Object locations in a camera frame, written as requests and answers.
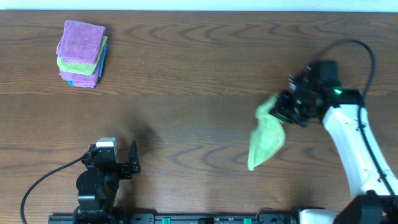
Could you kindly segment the light green microfiber cloth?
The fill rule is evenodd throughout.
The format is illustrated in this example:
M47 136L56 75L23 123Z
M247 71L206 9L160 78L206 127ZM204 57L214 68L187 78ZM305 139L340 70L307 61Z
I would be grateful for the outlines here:
M269 160L285 144L283 122L271 115L277 99L277 94L272 95L256 109L257 127L251 131L249 140L249 171L254 171L257 166Z

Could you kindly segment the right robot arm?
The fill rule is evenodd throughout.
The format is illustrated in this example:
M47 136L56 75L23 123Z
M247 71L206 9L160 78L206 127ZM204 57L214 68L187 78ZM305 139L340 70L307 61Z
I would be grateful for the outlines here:
M320 120L337 148L351 197L340 212L303 208L297 223L397 223L397 177L373 135L359 90L342 87L335 75L301 74L289 82L271 115L300 126Z

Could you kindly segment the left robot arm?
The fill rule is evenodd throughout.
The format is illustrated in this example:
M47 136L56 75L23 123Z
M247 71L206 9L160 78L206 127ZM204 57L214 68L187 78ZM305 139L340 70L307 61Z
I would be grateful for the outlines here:
M127 162L117 162L115 138L101 138L89 145L82 163L87 168L76 181L78 208L73 212L73 223L126 223L126 217L114 208L119 182L131 179L141 171L137 144L132 142Z

